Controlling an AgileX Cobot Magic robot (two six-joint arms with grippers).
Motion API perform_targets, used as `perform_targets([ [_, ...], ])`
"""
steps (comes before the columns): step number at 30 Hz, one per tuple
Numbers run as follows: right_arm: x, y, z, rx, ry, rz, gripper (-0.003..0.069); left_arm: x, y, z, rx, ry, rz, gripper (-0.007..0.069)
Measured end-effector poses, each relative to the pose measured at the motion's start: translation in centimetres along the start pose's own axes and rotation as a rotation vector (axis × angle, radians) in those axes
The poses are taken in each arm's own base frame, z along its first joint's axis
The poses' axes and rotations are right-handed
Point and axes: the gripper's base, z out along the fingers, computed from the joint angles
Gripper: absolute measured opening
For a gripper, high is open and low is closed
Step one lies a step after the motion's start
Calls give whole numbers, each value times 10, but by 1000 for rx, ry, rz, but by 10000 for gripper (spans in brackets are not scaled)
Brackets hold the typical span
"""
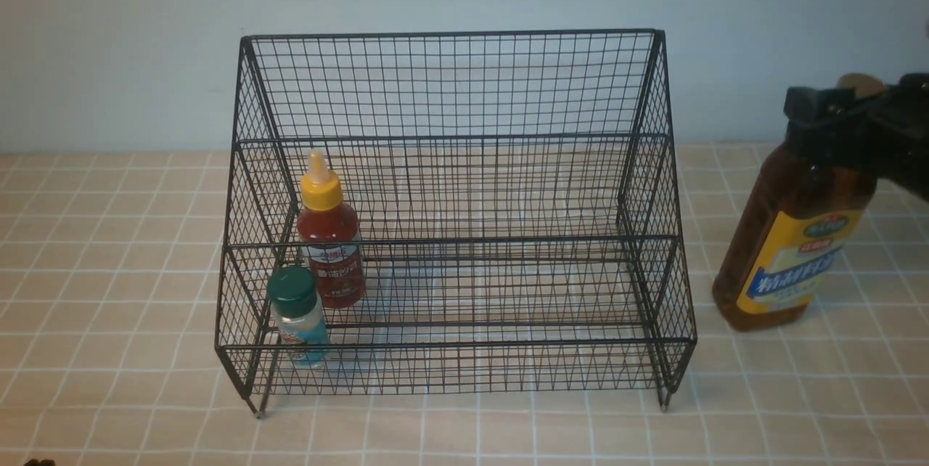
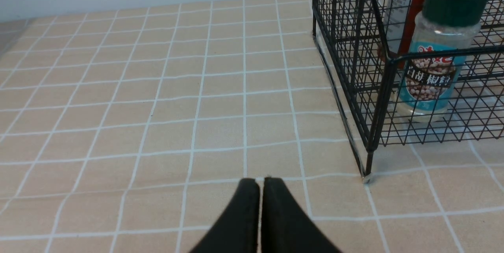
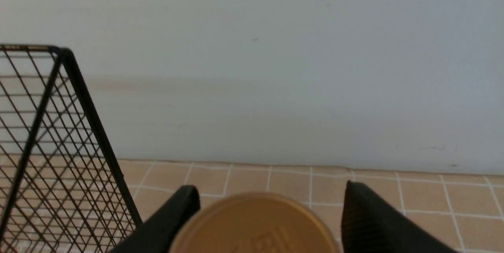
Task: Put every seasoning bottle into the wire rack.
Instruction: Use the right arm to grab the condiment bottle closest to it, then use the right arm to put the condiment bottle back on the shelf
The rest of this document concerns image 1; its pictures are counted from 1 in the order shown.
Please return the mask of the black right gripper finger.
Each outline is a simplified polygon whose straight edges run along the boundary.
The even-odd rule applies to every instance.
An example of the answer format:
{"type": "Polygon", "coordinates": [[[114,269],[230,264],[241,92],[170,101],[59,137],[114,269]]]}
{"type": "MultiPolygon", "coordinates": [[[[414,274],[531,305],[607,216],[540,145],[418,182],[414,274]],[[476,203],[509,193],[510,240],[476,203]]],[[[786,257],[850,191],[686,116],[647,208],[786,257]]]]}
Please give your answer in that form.
{"type": "Polygon", "coordinates": [[[882,86],[790,86],[783,104],[787,118],[785,141],[862,142],[869,132],[867,107],[882,94],[882,86]]]}

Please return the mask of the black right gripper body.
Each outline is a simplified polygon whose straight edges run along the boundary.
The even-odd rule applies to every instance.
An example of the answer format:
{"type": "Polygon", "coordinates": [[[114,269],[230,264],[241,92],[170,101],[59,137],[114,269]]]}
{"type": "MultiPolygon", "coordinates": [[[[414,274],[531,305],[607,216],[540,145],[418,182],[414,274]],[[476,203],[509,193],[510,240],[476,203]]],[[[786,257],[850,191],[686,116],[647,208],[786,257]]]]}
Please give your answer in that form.
{"type": "Polygon", "coordinates": [[[870,107],[874,172],[928,201],[928,75],[907,73],[870,107]]]}

